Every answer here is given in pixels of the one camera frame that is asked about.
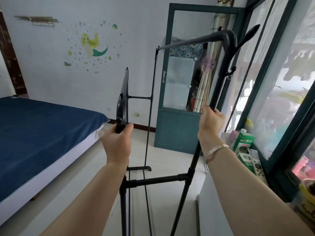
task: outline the bed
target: bed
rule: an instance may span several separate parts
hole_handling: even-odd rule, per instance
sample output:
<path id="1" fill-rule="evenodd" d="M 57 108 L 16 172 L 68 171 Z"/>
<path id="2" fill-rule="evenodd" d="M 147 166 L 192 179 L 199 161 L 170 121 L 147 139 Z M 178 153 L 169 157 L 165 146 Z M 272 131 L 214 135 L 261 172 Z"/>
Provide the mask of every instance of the bed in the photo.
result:
<path id="1" fill-rule="evenodd" d="M 98 140 L 101 113 L 0 98 L 0 225 Z"/>

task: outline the forearm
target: forearm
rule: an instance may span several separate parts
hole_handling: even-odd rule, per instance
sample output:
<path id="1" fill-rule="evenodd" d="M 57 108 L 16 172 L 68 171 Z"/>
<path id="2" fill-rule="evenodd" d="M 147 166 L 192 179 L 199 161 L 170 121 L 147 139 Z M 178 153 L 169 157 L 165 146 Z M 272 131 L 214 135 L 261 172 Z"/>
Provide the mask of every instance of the forearm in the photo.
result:
<path id="1" fill-rule="evenodd" d="M 118 164 L 104 166 L 41 235 L 102 235 L 125 172 Z"/>
<path id="2" fill-rule="evenodd" d="M 206 155 L 224 142 L 199 136 Z M 313 235 L 300 218 L 227 147 L 207 161 L 224 214 L 234 235 Z"/>

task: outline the white bed frame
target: white bed frame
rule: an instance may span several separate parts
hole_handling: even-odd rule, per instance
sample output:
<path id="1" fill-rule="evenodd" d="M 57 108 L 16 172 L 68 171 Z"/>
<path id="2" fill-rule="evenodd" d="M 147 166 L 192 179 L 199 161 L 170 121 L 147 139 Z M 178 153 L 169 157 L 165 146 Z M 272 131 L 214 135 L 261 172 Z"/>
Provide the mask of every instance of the white bed frame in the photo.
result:
<path id="1" fill-rule="evenodd" d="M 45 170 L 34 176 L 7 198 L 0 202 L 0 225 L 9 219 L 31 198 L 40 192 L 62 171 L 64 171 L 71 163 L 81 156 L 87 149 L 90 148 L 99 139 L 99 131 L 102 131 L 104 124 L 82 142 L 73 147 L 70 151 L 64 154 L 61 158 L 47 167 Z"/>

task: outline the blue bed sheet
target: blue bed sheet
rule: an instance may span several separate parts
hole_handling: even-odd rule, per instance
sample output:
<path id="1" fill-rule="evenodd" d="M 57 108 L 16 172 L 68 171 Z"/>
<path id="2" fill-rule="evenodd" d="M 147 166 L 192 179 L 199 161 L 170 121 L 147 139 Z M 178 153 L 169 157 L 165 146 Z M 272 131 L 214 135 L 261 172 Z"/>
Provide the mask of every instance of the blue bed sheet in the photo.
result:
<path id="1" fill-rule="evenodd" d="M 25 98 L 0 98 L 0 202 L 109 119 Z"/>

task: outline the red baseboard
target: red baseboard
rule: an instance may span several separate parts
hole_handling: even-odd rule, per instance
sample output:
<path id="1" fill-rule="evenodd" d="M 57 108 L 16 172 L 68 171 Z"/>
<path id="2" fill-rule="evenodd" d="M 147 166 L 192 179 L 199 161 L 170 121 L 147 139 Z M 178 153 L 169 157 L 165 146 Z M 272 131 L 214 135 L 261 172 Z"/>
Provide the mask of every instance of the red baseboard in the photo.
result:
<path id="1" fill-rule="evenodd" d="M 108 123 L 115 124 L 116 120 L 109 119 Z M 144 126 L 144 125 L 140 125 L 140 124 L 136 124 L 136 123 L 134 123 L 134 128 L 135 129 L 140 129 L 140 130 L 143 130 L 143 131 L 147 131 L 148 130 L 148 126 Z M 155 132 L 155 127 L 150 127 L 150 132 Z"/>

